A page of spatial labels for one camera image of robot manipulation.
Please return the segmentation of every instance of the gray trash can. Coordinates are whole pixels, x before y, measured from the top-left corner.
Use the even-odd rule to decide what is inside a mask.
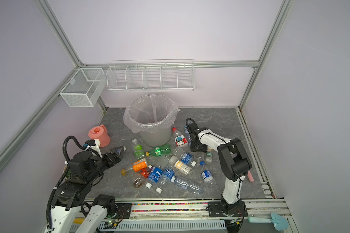
[[[150,147],[166,144],[171,138],[171,126],[177,113],[177,104],[170,98],[150,94],[134,100],[125,111],[123,121]]]

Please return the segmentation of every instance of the robotic arm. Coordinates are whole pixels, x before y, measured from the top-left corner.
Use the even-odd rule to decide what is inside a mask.
[[[243,201],[240,200],[241,186],[252,168],[242,142],[238,138],[229,139],[219,136],[206,127],[199,128],[191,118],[188,118],[185,123],[191,135],[192,152],[206,152],[208,146],[218,152],[220,166],[226,177],[220,207],[223,214],[233,216],[240,206],[244,206]]]

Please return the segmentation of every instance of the white bottle cap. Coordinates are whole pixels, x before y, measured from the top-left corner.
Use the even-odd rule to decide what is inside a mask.
[[[147,187],[147,188],[151,188],[151,183],[149,183],[149,182],[147,182],[146,184],[145,184],[145,187]]]

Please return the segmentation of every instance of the clear plastic bottle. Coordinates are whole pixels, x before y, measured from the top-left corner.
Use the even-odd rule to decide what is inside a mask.
[[[129,168],[122,169],[121,173],[122,173],[122,175],[125,176],[128,173],[138,172],[141,169],[144,169],[148,166],[149,166],[149,164],[147,163],[147,160],[145,158],[143,158],[143,159],[140,159],[139,161],[132,163],[132,166],[130,166]]]
[[[175,144],[177,146],[184,147],[184,146],[188,145],[188,141],[185,138],[185,136],[181,132],[179,132],[175,127],[172,129],[172,135],[174,137]]]
[[[202,170],[201,175],[202,175],[203,181],[206,184],[212,184],[212,180],[214,179],[214,177],[211,174],[210,169],[205,165],[204,161],[200,162],[200,166]]]
[[[140,188],[143,186],[145,179],[148,178],[150,169],[152,168],[151,165],[149,165],[147,168],[141,169],[140,172],[137,172],[132,177],[132,184],[134,188]]]
[[[213,161],[213,153],[211,152],[206,152],[205,155],[205,162],[211,163]]]
[[[191,181],[187,178],[184,177],[175,177],[172,181],[176,186],[185,189],[189,192],[192,193],[198,193],[201,194],[202,193],[202,185],[197,184],[194,181]]]
[[[134,155],[137,159],[142,159],[145,157],[142,146],[139,144],[137,139],[132,140],[132,149],[134,150]]]
[[[174,155],[186,165],[194,167],[197,164],[196,161],[193,161],[193,156],[185,152],[182,147],[176,147],[173,151]]]
[[[189,133],[187,126],[184,127],[184,135],[189,142],[189,145],[191,145],[191,134]]]
[[[176,156],[172,156],[169,160],[169,164],[175,167],[184,175],[190,175],[193,172],[190,166],[186,165],[182,161],[180,161]]]

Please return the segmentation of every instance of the white wire basket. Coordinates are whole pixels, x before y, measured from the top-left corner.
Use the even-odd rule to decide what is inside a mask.
[[[60,95],[70,107],[93,107],[105,85],[103,69],[79,68]]]
[[[111,61],[107,89],[118,91],[194,90],[193,60]]]

